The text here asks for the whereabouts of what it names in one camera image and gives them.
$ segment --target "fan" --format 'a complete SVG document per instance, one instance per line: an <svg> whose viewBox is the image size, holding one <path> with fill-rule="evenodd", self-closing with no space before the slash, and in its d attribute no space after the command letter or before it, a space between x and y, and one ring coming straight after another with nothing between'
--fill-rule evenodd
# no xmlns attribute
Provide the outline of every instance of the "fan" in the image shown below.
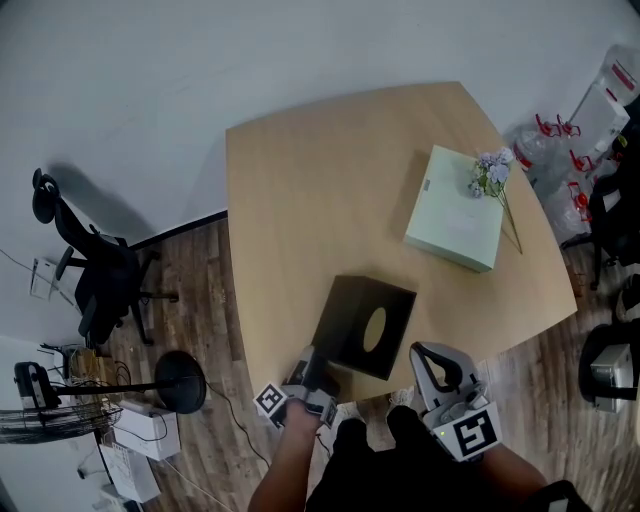
<svg viewBox="0 0 640 512"><path fill-rule="evenodd" d="M170 411L190 414L202 407L206 381L198 362L186 352L164 354L156 364L155 382L127 386L54 387L37 363L15 365L22 411L0 411L0 443L37 444L82 436L117 423L122 409L100 402L58 407L63 395L109 395L155 389Z"/></svg>

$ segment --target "wooden floor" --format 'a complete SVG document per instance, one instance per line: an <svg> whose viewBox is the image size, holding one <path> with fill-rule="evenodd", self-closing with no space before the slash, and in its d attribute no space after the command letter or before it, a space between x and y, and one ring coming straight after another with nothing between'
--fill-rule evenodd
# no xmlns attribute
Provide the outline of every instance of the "wooden floor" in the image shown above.
<svg viewBox="0 0 640 512"><path fill-rule="evenodd" d="M128 364L136 383L152 378L154 364L164 352L178 348L190 352L211 385L229 397L253 445L270 460L277 433L255 414L251 402L226 220L175 236L153 249L162 260L152 266L145 289L175 290L180 302L152 301L144 307L153 348L142 346L128 318L112 336L112 354ZM586 281L591 276L589 251L571 249L568 255L576 270L587 274ZM640 481L640 450L633 434L635 404L618 415L597 413L582 400L577 385L584 339L596 325L610 322L608 295L631 272L631 267L604 270L600 290L587 292L576 315L479 365L500 407L505 444L550 480L574 482L594 510L626 511L640 504L640 484L635 484ZM371 446L391 447L384 424L386 397L358 407L368 420ZM232 510L246 510L267 468L234 424L228 404L209 392L201 411L180 416L179 421L182 452L171 457L171 463ZM326 461L326 452L316 443L311 486ZM162 494L144 505L147 512L223 510L167 464L151 463Z"/></svg>

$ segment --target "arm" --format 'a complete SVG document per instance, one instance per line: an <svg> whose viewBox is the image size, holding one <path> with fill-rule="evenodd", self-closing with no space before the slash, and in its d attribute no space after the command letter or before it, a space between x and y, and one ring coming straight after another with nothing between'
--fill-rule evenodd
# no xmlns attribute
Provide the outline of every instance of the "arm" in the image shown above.
<svg viewBox="0 0 640 512"><path fill-rule="evenodd" d="M320 422L304 405L287 403L286 425L273 462L253 493L249 512L303 512L311 455Z"/></svg>
<svg viewBox="0 0 640 512"><path fill-rule="evenodd" d="M548 485L540 471L502 444L484 453L478 470L490 490L514 506Z"/></svg>

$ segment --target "table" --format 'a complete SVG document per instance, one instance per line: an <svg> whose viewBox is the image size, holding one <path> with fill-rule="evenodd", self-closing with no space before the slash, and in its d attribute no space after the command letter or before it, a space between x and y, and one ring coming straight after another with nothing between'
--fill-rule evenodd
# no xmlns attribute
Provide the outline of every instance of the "table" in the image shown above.
<svg viewBox="0 0 640 512"><path fill-rule="evenodd" d="M507 196L523 254L506 215L488 273L403 242L434 144L468 155L504 145L460 83L320 101L231 128L226 143L231 257L254 392L289 374L337 274L417 292L389 380L350 372L342 401L410 386L414 341L480 361L576 311L549 223L518 166Z"/></svg>

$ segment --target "light green box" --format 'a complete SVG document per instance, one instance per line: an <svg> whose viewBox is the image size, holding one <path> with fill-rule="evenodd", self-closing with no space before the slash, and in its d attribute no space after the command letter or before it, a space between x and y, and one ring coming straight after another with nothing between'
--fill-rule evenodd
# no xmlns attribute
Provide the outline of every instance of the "light green box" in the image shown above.
<svg viewBox="0 0 640 512"><path fill-rule="evenodd" d="M495 265L503 208L494 197L471 195L475 162L433 146L404 240L476 272L487 272Z"/></svg>

